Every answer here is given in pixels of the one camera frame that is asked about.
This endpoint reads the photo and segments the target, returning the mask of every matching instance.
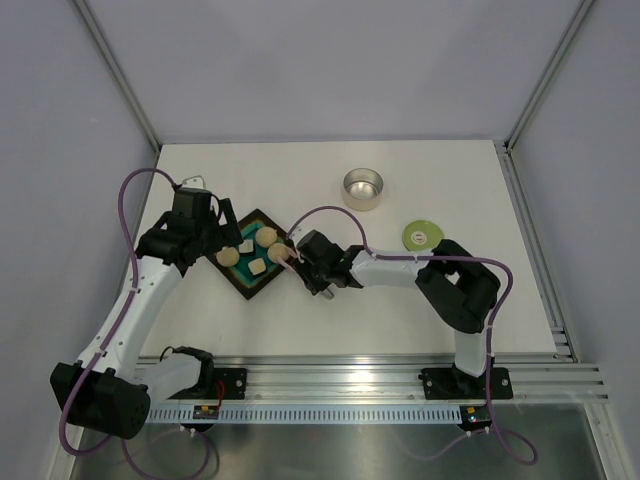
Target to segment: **white wall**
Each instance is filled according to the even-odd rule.
[[[91,0],[165,143],[500,139],[578,0]]]
[[[49,375],[123,272],[119,184],[153,156],[67,1],[3,2],[0,62],[0,478],[33,480],[60,414]]]
[[[516,146],[584,360],[640,471],[640,3],[599,2]]]

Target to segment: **black mounting plate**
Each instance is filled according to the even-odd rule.
[[[244,392],[247,389],[247,369],[215,367],[213,382],[207,392],[196,396],[187,390],[182,390],[171,397],[171,400],[218,400],[216,389],[218,382],[224,383],[224,400],[244,400]]]
[[[481,385],[475,392],[468,393],[458,387],[451,367],[424,368],[419,376],[424,388],[426,400],[484,400],[487,396],[484,375],[479,379]],[[513,388],[509,371],[503,367],[491,368],[491,399],[510,400]]]

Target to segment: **round bread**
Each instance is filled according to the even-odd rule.
[[[221,267],[233,267],[240,260],[240,254],[235,247],[225,247],[216,253],[216,260]]]
[[[262,227],[256,232],[256,242],[262,248],[269,248],[278,240],[278,233],[271,227]]]
[[[273,263],[278,263],[278,258],[281,258],[285,262],[289,259],[289,250],[282,243],[274,243],[267,250],[267,257]]]

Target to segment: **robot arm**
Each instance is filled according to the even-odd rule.
[[[330,285],[363,288],[377,285],[417,288],[440,317],[454,329],[454,369],[460,377],[478,379],[487,368],[485,320],[495,306],[500,281],[484,265],[460,261],[390,260],[406,252],[346,251],[322,233],[294,232],[291,240],[300,253],[293,267],[314,295]],[[443,240],[437,256],[471,256],[452,240]]]
[[[83,366],[96,352],[101,354],[71,406],[69,423],[130,439],[157,402],[185,389],[197,392],[210,386],[213,357],[199,350],[178,348],[176,355],[139,377],[135,366],[158,312],[189,267],[201,256],[242,243],[230,200],[218,202],[226,219],[226,224],[220,225],[211,209],[211,198],[207,190],[176,188],[171,211],[140,238],[135,296],[108,346],[100,348],[130,295],[133,278],[125,283],[102,328],[78,360],[73,365],[59,363],[54,369],[50,381],[63,408]]]

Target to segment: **green lid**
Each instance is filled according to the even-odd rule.
[[[402,243],[410,252],[434,248],[443,238],[442,229],[426,220],[411,222],[402,231]]]

